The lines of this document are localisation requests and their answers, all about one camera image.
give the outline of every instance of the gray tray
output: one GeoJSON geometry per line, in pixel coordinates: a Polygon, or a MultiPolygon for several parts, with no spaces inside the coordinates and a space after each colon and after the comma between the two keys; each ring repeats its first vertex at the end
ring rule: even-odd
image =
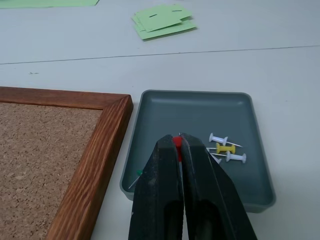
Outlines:
{"type": "Polygon", "coordinates": [[[148,161],[158,139],[187,133],[207,147],[209,135],[242,145],[246,163],[222,160],[220,166],[232,179],[247,212],[260,213],[275,203],[266,156],[251,97],[246,93],[148,90],[141,96],[134,133],[122,172],[120,188],[130,200],[129,186],[148,161]]]}

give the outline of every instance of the red push pin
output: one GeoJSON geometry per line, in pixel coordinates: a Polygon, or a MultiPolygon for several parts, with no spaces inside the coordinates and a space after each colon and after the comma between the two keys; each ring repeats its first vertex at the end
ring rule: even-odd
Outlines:
{"type": "Polygon", "coordinates": [[[181,154],[181,145],[182,145],[182,137],[181,136],[174,136],[172,138],[175,147],[176,147],[176,151],[178,152],[178,160],[181,163],[182,161],[182,154],[181,154]]]}

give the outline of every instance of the table surface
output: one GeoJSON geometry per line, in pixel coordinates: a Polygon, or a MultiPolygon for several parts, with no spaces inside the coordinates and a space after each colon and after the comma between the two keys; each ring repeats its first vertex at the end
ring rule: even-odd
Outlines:
{"type": "MultiPolygon", "coordinates": [[[[0,86],[131,94],[134,111],[92,240],[128,238],[132,202],[120,178],[143,91],[251,95],[276,203],[249,213],[259,240],[319,239],[320,47],[1,64],[0,86]]],[[[186,223],[183,239],[187,240],[186,223]]]]}
{"type": "Polygon", "coordinates": [[[0,64],[320,45],[318,0],[100,0],[0,9],[0,64]],[[181,4],[198,29],[142,41],[131,16],[181,4]]]}

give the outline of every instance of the cork surface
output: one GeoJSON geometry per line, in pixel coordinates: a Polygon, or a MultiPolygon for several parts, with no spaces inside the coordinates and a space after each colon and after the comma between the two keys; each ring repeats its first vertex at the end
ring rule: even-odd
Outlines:
{"type": "Polygon", "coordinates": [[[0,240],[43,240],[101,114],[0,103],[0,240]]]}

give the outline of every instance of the cork board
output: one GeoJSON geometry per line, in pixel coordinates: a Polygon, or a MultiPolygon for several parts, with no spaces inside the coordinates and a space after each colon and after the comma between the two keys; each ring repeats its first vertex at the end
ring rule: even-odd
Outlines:
{"type": "Polygon", "coordinates": [[[100,110],[0,103],[0,239],[43,240],[100,110]]]}
{"type": "Polygon", "coordinates": [[[123,94],[0,87],[1,240],[90,239],[132,106],[123,94]]]}

